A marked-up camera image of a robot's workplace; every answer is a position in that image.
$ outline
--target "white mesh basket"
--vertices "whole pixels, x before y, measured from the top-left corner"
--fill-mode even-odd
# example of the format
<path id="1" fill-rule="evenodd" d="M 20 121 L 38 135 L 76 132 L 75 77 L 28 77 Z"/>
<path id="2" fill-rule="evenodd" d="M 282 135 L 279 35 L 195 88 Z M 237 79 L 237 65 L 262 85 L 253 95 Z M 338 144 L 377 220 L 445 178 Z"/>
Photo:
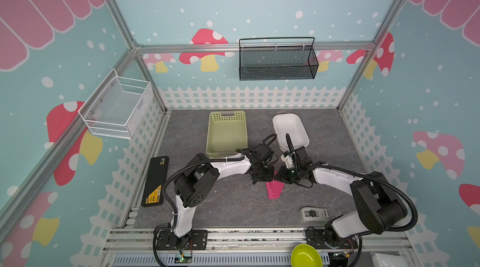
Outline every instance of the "white mesh basket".
<path id="1" fill-rule="evenodd" d="M 119 77 L 112 69 L 78 113 L 92 134 L 131 139 L 152 98 L 149 82 Z"/>

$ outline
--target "white plastic bag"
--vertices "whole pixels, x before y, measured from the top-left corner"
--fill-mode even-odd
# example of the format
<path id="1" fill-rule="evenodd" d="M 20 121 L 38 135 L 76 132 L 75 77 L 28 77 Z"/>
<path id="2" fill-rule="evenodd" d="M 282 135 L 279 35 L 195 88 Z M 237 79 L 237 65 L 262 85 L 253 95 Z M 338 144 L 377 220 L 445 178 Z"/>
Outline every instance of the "white plastic bag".
<path id="1" fill-rule="evenodd" d="M 409 267 L 401 255 L 370 252 L 375 267 Z"/>

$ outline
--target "white picket fence illustration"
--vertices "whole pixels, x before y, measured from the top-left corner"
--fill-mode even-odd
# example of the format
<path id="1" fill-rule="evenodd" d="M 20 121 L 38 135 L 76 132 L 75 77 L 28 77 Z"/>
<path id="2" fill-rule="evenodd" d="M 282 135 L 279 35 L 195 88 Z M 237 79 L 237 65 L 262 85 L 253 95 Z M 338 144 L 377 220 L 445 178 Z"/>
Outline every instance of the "white picket fence illustration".
<path id="1" fill-rule="evenodd" d="M 380 144 L 381 136 L 375 135 L 375 126 L 370 126 L 370 117 L 365 116 L 366 109 L 362 109 L 362 102 L 357 102 L 357 98 L 358 95 L 351 96 L 342 113 L 347 128 L 353 137 L 353 142 L 360 153 L 363 165 L 369 172 L 381 172 L 391 184 L 406 193 L 409 184 L 400 181 L 400 170 L 393 168 L 393 157 L 387 156 L 387 146 Z M 416 202 L 416 198 L 409 197 L 414 203 Z M 424 223 L 426 218 L 427 215 L 418 214 L 417 225 L 406 232 L 408 239 L 422 266 L 429 263 L 432 267 L 438 264 L 447 267 L 450 255 L 438 249 L 435 244 L 437 233 L 426 228 Z"/>
<path id="2" fill-rule="evenodd" d="M 249 87 L 245 90 L 238 87 L 158 90 L 167 108 L 336 108 L 345 93 L 345 87 L 339 90 L 336 87 L 329 90 L 327 87 L 311 90 L 307 87 L 301 90 L 297 87 L 291 90 L 287 87 L 281 90 L 278 87 L 271 90 L 268 87 L 263 90 L 258 87 L 251 90 Z"/>
<path id="3" fill-rule="evenodd" d="M 100 210 L 96 216 L 90 217 L 92 228 L 87 234 L 80 236 L 83 246 L 80 252 L 70 257 L 73 267 L 97 265 L 108 233 L 119 226 L 121 216 L 125 210 L 130 209 L 129 199 L 133 196 L 135 182 L 141 175 L 141 166 L 147 159 L 148 148 L 153 144 L 154 132 L 161 121 L 161 114 L 154 99 L 129 141 L 129 147 L 123 149 L 123 159 L 117 160 L 118 171 L 112 172 L 112 184 L 105 186 L 105 198 L 98 200 Z"/>

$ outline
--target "yellow label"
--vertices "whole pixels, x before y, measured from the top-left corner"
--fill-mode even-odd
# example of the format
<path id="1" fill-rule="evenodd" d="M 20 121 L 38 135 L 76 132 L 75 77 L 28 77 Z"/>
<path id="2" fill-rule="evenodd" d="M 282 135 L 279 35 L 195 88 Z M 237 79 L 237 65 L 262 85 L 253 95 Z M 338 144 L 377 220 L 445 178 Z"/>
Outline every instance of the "yellow label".
<path id="1" fill-rule="evenodd" d="M 153 204 L 160 201 L 160 191 L 162 189 L 162 185 L 159 185 L 150 195 L 148 198 L 145 199 L 146 204 Z"/>

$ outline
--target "green plastic basket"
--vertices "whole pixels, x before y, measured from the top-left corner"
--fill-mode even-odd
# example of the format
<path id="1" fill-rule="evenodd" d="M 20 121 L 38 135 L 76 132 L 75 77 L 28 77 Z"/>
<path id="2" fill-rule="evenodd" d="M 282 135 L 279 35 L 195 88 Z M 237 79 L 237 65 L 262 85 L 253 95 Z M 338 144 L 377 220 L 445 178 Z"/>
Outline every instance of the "green plastic basket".
<path id="1" fill-rule="evenodd" d="M 211 112 L 208 120 L 207 156 L 233 156 L 235 150 L 247 148 L 245 111 Z"/>

